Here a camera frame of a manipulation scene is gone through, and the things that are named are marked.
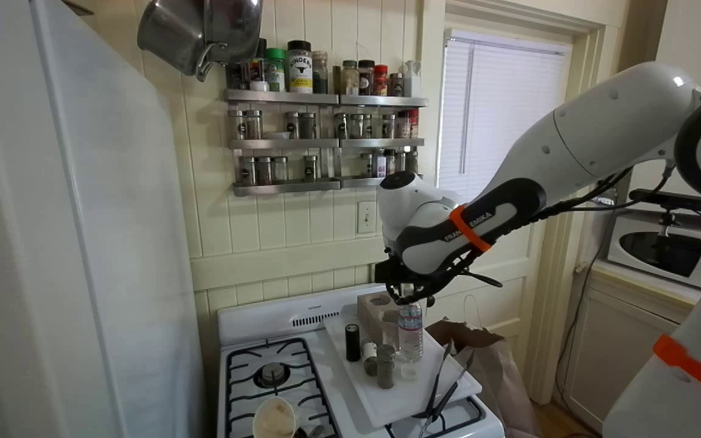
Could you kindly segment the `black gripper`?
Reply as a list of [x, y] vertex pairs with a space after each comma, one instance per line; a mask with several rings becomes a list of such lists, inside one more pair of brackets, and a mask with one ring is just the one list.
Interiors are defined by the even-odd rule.
[[437, 267], [430, 274], [412, 271], [402, 260], [382, 260], [374, 264], [374, 280], [386, 290], [396, 304], [427, 302], [433, 304], [435, 293], [445, 290], [458, 274], [474, 276], [492, 286], [498, 286], [498, 280], [472, 271], [472, 257], [456, 257]]

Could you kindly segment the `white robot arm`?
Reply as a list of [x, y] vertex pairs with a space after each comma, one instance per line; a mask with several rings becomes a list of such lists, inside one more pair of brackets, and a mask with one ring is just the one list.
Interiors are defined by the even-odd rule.
[[[637, 62], [536, 122], [468, 205], [413, 172], [379, 183], [386, 257], [374, 280], [399, 304], [428, 302], [518, 226], [566, 211], [610, 177], [668, 160], [701, 194], [701, 84]], [[701, 438], [701, 298], [614, 402], [603, 438]]]

